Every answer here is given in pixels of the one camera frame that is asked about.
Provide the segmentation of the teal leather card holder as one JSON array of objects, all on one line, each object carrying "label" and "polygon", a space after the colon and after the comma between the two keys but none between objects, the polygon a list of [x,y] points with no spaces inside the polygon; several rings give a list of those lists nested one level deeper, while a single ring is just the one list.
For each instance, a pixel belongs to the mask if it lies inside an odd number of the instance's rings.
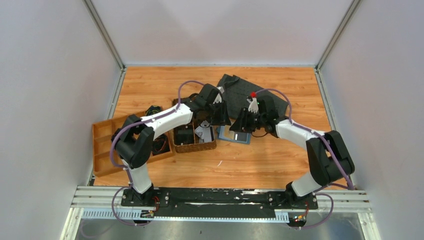
[{"label": "teal leather card holder", "polygon": [[218,140],[245,145],[249,145],[251,141],[250,133],[231,131],[229,125],[217,127],[216,132]]}]

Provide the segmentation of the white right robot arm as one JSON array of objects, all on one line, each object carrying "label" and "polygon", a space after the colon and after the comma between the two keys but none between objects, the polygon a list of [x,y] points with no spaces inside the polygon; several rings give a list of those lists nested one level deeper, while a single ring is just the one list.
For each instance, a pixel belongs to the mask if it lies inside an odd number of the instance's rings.
[{"label": "white right robot arm", "polygon": [[347,189],[354,189],[349,176],[355,171],[355,165],[338,131],[314,130],[295,122],[290,116],[279,114],[270,96],[249,96],[247,101],[249,106],[241,109],[231,131],[253,133],[264,129],[307,152],[309,171],[286,185],[285,201],[290,208],[298,209],[305,203],[306,196],[340,179],[346,180]]}]

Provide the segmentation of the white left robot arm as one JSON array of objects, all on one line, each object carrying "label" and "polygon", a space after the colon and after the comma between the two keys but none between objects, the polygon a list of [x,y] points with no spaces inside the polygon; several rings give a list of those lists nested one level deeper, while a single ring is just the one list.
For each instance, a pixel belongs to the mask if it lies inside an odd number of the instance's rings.
[{"label": "white left robot arm", "polygon": [[126,171],[129,188],[135,191],[133,198],[140,206],[149,206],[153,201],[153,183],[147,162],[154,140],[176,127],[189,124],[194,117],[205,117],[212,126],[230,125],[223,92],[223,87],[204,83],[199,93],[178,97],[176,105],[166,110],[143,117],[128,116],[112,135],[110,161]]}]

